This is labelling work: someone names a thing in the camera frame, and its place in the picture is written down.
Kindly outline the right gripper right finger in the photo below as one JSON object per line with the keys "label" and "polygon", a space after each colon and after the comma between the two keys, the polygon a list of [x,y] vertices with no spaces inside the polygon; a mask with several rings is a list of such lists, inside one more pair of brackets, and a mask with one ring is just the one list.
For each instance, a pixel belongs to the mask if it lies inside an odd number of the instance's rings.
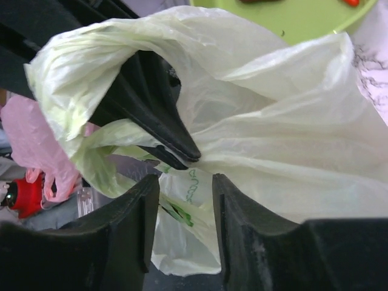
{"label": "right gripper right finger", "polygon": [[289,221],[212,178],[226,290],[386,290],[387,219]]}

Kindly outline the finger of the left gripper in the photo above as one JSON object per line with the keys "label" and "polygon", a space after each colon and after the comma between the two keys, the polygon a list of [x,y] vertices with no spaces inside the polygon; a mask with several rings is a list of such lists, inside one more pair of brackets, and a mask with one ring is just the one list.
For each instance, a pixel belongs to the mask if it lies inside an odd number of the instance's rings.
{"label": "finger of the left gripper", "polygon": [[197,161],[201,153],[179,117],[162,58],[139,51],[119,74],[89,121],[100,127],[129,119],[156,138],[160,145],[142,146],[162,161]]}
{"label": "finger of the left gripper", "polygon": [[[134,19],[136,14],[121,1],[2,1],[1,87],[32,98],[24,66],[50,38],[111,18]],[[170,86],[177,101],[178,83],[170,82]],[[190,161],[163,162],[185,170]]]}

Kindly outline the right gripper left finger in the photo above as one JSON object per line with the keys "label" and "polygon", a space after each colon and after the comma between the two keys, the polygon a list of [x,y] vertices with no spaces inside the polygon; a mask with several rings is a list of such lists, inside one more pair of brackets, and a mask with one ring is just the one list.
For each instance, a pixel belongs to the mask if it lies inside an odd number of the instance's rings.
{"label": "right gripper left finger", "polygon": [[141,290],[149,271],[159,182],[125,194],[59,229],[1,223],[2,290]]}

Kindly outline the light green plastic grocery bag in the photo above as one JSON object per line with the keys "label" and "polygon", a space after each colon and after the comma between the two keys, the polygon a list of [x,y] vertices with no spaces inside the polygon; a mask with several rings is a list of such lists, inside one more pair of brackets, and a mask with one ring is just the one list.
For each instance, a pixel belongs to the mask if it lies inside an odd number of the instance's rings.
{"label": "light green plastic grocery bag", "polygon": [[178,112],[201,151],[159,178],[152,263],[167,275],[221,263],[212,176],[293,221],[387,215],[387,126],[360,93],[345,33],[294,46],[219,8],[177,6],[52,37],[24,66],[56,140],[84,178],[115,198],[132,185],[106,160],[159,141],[130,121],[84,136],[123,63],[153,51],[176,70]]}

